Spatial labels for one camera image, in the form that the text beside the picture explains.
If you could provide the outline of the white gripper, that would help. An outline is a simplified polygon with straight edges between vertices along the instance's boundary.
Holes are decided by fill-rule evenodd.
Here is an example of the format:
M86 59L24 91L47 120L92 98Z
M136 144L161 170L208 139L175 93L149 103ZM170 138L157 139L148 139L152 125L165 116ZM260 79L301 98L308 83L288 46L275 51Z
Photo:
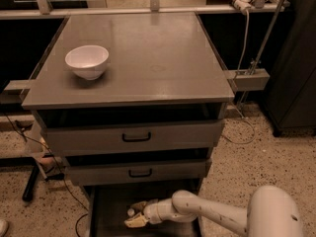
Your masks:
M143 200L132 204L130 207L136 211L143 211L143 214L138 212L127 219L124 224L128 228L141 228L147 222L159 224L166 220L172 220L175 212L170 198Z

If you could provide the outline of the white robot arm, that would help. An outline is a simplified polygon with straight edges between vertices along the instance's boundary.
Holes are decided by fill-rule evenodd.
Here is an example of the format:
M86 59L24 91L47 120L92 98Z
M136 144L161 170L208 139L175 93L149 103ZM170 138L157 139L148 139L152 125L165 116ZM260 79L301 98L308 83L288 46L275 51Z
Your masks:
M204 217L241 237L304 237L294 199L275 186L261 186L246 208L224 204L179 190L170 198L134 203L127 211L128 228L160 224L166 220L189 223Z

